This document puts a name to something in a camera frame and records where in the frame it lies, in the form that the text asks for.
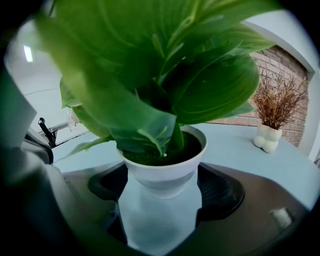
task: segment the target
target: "table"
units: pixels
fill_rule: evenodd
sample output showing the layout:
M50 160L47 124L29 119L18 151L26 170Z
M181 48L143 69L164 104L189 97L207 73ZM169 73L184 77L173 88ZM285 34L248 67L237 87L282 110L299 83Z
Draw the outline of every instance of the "table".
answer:
M314 207L320 194L320 170L293 145L281 138L276 151L268 154L253 145L256 127L212 123L194 127L203 131L208 139L203 162L273 180L307 209ZM121 160L116 152L116 143L110 141L56 162L79 143L96 138L89 132L53 148L53 165L67 173Z

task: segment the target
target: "small white object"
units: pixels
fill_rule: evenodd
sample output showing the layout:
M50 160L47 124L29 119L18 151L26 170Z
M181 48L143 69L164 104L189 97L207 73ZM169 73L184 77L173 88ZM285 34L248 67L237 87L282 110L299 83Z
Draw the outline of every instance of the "small white object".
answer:
M288 210L285 207L280 209L273 209L272 211L270 211L270 214L273 216L274 221L276 222L278 227L283 230L289 227L293 222L288 213Z
M202 131L188 125L184 125L181 130L195 136L202 148L199 154L184 162L166 166L148 166L130 161L118 150L134 178L156 198L170 199L180 194L186 182L193 176L207 148L207 138Z
M254 145L263 149L267 153L272 153L278 147L278 140L281 138L282 130L276 130L264 124L259 124L256 128Z
M66 121L68 123L70 132L74 132L78 130L80 121L79 121L79 118L73 112L72 108L68 108L66 111Z
M24 49L24 54L25 54L25 58L27 62L33 62L34 59L32 58L32 53L31 53L31 48L29 46L24 45L23 46Z

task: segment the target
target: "white vase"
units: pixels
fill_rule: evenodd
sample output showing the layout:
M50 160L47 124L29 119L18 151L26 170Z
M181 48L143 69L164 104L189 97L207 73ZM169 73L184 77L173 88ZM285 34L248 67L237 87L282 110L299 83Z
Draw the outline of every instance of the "white vase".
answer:
M256 128L256 136L253 140L254 145L263 149L267 153L272 153L278 146L282 130L276 130L264 124L259 124Z
M195 136L201 144L201 152L184 162L165 166L143 165L130 161L118 150L134 178L156 198L170 199L180 194L186 182L193 176L207 148L207 137L202 131L188 125L182 126L181 130Z

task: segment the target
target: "dark soil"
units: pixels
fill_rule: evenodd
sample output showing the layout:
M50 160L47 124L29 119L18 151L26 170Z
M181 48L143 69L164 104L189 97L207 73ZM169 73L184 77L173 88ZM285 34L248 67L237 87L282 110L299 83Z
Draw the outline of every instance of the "dark soil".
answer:
M133 153L123 151L123 156L132 162L145 166L168 166L187 161L201 152L201 144L198 139L187 133L182 132L184 147L183 150L174 150L168 148L166 151L167 156L160 156L159 152L155 153Z

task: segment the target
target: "green leaf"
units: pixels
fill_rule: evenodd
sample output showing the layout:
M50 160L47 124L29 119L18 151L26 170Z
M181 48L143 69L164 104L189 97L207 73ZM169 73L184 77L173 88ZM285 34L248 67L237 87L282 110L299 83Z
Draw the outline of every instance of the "green leaf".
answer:
M37 27L71 94L81 102L89 117L108 128L117 146L133 152L156 150L162 155L176 117L152 107L146 98L144 102L137 97L139 87L153 79L158 84L166 80L164 74L176 69L195 47L245 18L278 9L276 3L273 0L259 3L256 0L64 0L56 2L55 18L39 16ZM197 69L202 74L207 70L202 70L203 67L215 65L222 55L220 52L215 60L187 59L203 64L201 70ZM182 71L184 64L190 65L185 61L178 65ZM194 74L192 77L198 79L199 75ZM184 99L193 88L194 81L190 84L187 80L179 83L182 90L175 91L179 94L174 97L178 99L175 110L183 109ZM222 108L219 115L238 107L240 101L242 98L230 104L232 108ZM181 111L177 114L184 120Z
M140 100L158 110L171 113L172 105L166 91L154 80L135 90Z
M198 62L201 61L187 65L185 72L175 77L175 85L184 87L173 104L179 123L197 124L220 118L241 106L258 86L259 70L249 55L221 58L200 72L200 67L194 64ZM188 74L195 77L185 81L183 78Z
M63 79L60 80L60 95L61 95L61 107L72 108L81 105L81 102L76 99L69 88L65 85Z
M37 25L72 95L90 117L109 128L118 147L141 152L147 141L163 155L176 116L151 107L128 91L58 20L42 17Z
M65 157L59 159L58 161L62 160L62 159L66 159L68 157L71 157L72 155L82 151L82 150L89 150L91 147L95 146L95 145L98 145L98 144L101 144L101 143L105 143L105 142L109 142L112 140L112 137L109 136L109 137L104 137L104 138L97 138L93 141L90 141L90 142L83 142L83 143L80 143L79 145L77 145L69 154L67 154Z
M111 135L109 128L101 125L92 116L90 116L83 106L75 106L72 108L72 111L79 118L80 122L94 135L101 138L109 137Z
M179 151L182 151L184 149L184 138L182 136L180 124L178 122L175 123L168 148L179 150Z
M229 42L226 45L205 52L194 53L181 61L169 72L162 83L162 87L166 91L171 104L175 107L185 91L201 72L227 56L237 46L238 44Z
M175 37L172 49L183 45L175 54L171 55L170 59L167 59L163 65L162 73L172 69L184 56L187 56L214 35L220 34L251 16L282 8L276 0L204 0L194 2L200 2L197 11L193 12L196 15L189 15L186 18L184 22L194 17L191 25L185 28L180 36Z
M200 49L201 51L207 51L228 44L230 41L239 44L237 47L239 54L258 52L275 45L274 42L266 39L263 35L240 23L214 35L201 45Z
M65 0L56 18L126 88L170 70L194 47L276 0Z
M246 101L245 103L243 103L241 106L237 107L236 109L232 110L231 112L223 115L223 116L220 116L219 118L231 118L231 117L236 117L238 115L241 115L241 114L245 114L245 113L249 113L249 112L252 112L252 111L255 111L256 109L251 106L251 104Z

